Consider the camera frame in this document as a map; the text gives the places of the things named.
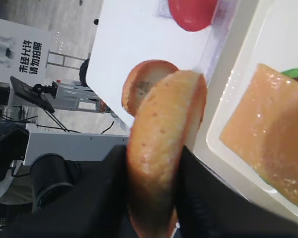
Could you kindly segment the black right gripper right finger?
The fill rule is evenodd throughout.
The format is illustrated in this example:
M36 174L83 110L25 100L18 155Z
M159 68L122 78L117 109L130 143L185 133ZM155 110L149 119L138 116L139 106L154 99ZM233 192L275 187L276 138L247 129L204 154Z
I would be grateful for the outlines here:
M243 198L184 147L175 191L184 238L298 238L298 224Z

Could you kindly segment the black monitor on arm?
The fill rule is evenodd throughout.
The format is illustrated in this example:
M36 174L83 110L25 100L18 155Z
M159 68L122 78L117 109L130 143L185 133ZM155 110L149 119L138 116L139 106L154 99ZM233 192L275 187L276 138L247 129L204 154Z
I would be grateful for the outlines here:
M21 80L11 76L11 85L13 87L14 95L37 105L38 107L46 110L50 113L54 113L55 110L49 102L46 94L50 94L54 99L56 98L58 85L56 82L52 82L52 85L43 86L42 84L35 84L33 87L22 82Z

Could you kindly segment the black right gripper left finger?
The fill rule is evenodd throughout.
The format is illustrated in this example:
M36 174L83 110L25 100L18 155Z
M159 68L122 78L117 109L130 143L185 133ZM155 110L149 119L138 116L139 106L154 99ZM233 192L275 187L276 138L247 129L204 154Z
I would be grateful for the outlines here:
M69 192L24 215L6 238L135 238L127 212L126 146L115 146Z

